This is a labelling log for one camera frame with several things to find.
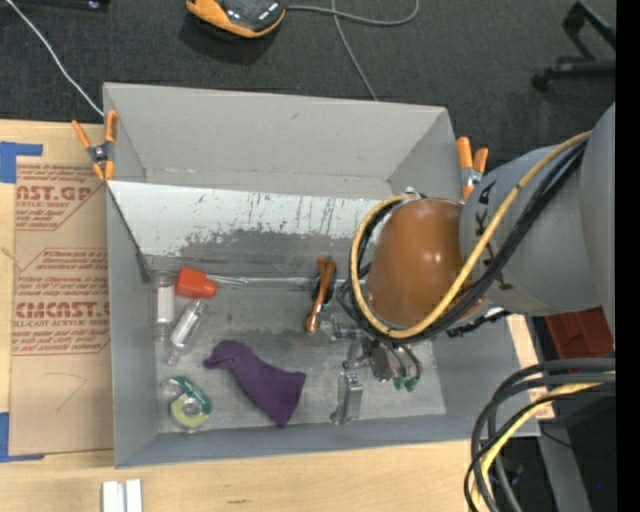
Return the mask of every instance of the black carpet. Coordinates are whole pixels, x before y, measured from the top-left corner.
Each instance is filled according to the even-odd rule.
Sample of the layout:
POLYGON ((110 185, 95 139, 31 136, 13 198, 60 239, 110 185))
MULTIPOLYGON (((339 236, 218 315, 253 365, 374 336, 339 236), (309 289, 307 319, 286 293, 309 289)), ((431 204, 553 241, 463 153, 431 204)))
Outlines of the black carpet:
MULTIPOLYGON (((100 107, 106 81, 371 98, 329 16, 291 11, 263 40, 228 42, 201 30, 184 0, 111 0, 102 12, 14 1, 100 107)), ((327 0, 291 1, 330 6, 327 0)), ((338 0, 337 7, 392 20, 409 15, 413 2, 338 0)), ((592 129, 616 100, 614 77, 556 80, 546 92, 531 84, 532 76, 558 56, 579 55, 561 26, 573 4, 421 0, 416 18, 400 27, 347 21, 341 26, 379 101, 446 107, 456 136, 469 136, 474 148, 489 148, 491 169, 592 129)), ((617 25, 615 1, 588 5, 617 25)), ((582 35, 598 58, 615 56, 589 26, 582 35)), ((0 118, 101 122, 5 0, 0 0, 0 118)), ((593 428, 595 434, 580 430, 573 439, 594 442, 602 433, 593 428)), ((527 455, 531 449, 525 446, 521 455, 528 468, 539 459, 527 455)), ((511 456, 518 458, 516 445, 511 456)), ((523 497, 523 508, 546 512, 548 505, 551 510, 545 477, 532 478, 522 488, 535 483, 529 492, 534 506, 527 509, 523 497)))

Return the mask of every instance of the metal bracket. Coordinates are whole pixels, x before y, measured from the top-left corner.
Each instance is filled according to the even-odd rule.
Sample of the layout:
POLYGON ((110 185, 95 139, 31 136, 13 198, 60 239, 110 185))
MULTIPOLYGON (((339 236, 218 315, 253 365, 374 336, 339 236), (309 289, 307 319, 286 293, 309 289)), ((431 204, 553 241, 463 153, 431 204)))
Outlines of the metal bracket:
POLYGON ((422 364, 411 347, 393 347, 381 342, 371 353, 373 375, 381 382, 393 379, 397 389, 415 389, 422 375, 422 364))
POLYGON ((355 373, 341 373, 338 378, 338 408, 331 414, 331 421, 336 425, 344 425, 360 417, 362 391, 355 373))

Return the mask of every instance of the blue tape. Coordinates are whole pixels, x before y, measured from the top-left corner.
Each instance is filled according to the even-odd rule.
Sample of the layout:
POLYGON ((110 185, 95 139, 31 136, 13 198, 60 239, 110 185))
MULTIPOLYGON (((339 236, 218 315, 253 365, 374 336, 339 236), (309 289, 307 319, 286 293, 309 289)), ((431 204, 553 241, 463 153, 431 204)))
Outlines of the blue tape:
POLYGON ((0 462, 17 462, 20 460, 39 460, 44 455, 19 455, 9 457, 9 413, 0 412, 0 462))
POLYGON ((18 156, 42 156, 42 144, 0 142, 0 182, 16 182, 16 160, 18 156))

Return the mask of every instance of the orange cap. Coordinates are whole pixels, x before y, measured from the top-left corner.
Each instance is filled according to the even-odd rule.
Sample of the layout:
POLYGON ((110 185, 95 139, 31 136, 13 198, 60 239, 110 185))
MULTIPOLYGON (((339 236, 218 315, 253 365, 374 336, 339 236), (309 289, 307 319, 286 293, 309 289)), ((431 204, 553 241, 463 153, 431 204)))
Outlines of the orange cap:
POLYGON ((176 281, 176 294, 183 297, 210 299, 216 294, 218 285, 207 279, 207 274, 191 268, 183 267, 176 281))

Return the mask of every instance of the yellow cable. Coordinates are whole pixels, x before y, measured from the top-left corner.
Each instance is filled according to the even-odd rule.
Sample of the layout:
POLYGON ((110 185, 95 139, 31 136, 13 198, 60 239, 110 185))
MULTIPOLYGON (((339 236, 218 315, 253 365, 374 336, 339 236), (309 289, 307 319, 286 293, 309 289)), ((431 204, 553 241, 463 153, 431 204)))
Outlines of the yellow cable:
POLYGON ((471 254, 465 261, 460 273, 458 274, 458 277, 453 282, 449 290, 445 293, 442 300, 438 303, 438 305, 424 320, 414 325, 413 327, 409 327, 407 329, 395 329, 393 327, 388 326, 387 324, 382 322, 380 319, 378 319, 378 317, 375 315, 375 313, 373 313, 373 311, 369 307, 369 304, 365 301, 362 295, 362 290, 360 289, 360 278, 358 276, 358 247, 360 245, 360 241, 362 239, 364 231, 369 221, 371 220, 371 218, 378 211, 380 211, 382 208, 389 205, 390 203, 400 201, 400 198, 403 198, 406 196, 404 195, 394 196, 390 199, 382 201, 379 205, 375 206, 373 210, 369 214, 367 214, 365 219, 360 224, 358 231, 356 232, 356 235, 353 239, 353 244, 351 246, 352 248, 351 248, 351 254, 350 254, 350 261, 349 261, 350 269, 351 269, 351 287, 353 288, 354 297, 356 302, 358 303, 358 307, 362 311, 362 314, 369 321, 369 323, 376 330, 378 330, 385 336, 388 336, 390 338, 395 338, 395 339, 404 339, 404 338, 409 338, 411 336, 420 334, 427 327, 429 327, 433 322, 435 322, 440 317, 440 315, 442 315, 442 313, 447 309, 447 307, 451 304, 456 294, 460 291, 460 288, 462 288, 462 285, 466 281, 469 274, 471 274, 471 271, 473 270, 474 265, 480 258, 482 251, 484 251, 485 247, 489 243, 489 240, 491 239, 494 232, 498 228, 498 224, 503 219, 506 212, 509 210, 509 208, 511 207, 513 202, 516 200, 520 192, 524 189, 524 187, 526 187, 531 182, 531 180, 544 167, 546 167, 553 159, 555 159, 561 153, 565 152, 567 149, 579 144, 580 142, 585 140, 587 137, 589 137, 589 135, 591 135, 590 131, 584 132, 556 146, 552 151, 547 153, 547 155, 545 155, 536 165, 534 165, 531 169, 529 169, 524 174, 524 176, 522 176, 522 178, 520 178, 520 181, 516 183, 516 185, 511 190, 511 192, 509 192, 509 194, 504 199, 502 204, 500 204, 500 206, 496 210, 496 213, 493 215, 491 221, 489 222, 487 229, 478 240, 478 243, 475 245, 471 254))
MULTIPOLYGON (((616 372, 611 371, 606 373, 615 375, 616 372)), ((491 465, 500 453, 502 447, 507 443, 507 441, 509 441, 509 439, 511 439, 511 436, 513 436, 514 432, 518 430, 529 418, 531 418, 531 416, 533 416, 536 412, 538 412, 543 407, 546 407, 550 403, 548 401, 545 401, 546 399, 562 395, 570 395, 572 393, 577 393, 579 391, 583 391, 585 389, 600 385, 600 382, 587 381, 574 384, 565 384, 542 395, 537 400, 541 403, 538 403, 537 405, 529 409, 525 414, 523 414, 522 417, 519 418, 513 425, 511 425, 511 427, 507 431, 505 431, 505 433, 499 438, 499 440, 484 455, 484 457, 482 458, 482 462, 480 463, 480 471, 482 473, 482 477, 486 480, 491 465)), ((477 507, 480 503, 480 492, 478 490, 478 484, 475 481, 473 483, 472 498, 474 500, 474 505, 476 505, 477 507)))

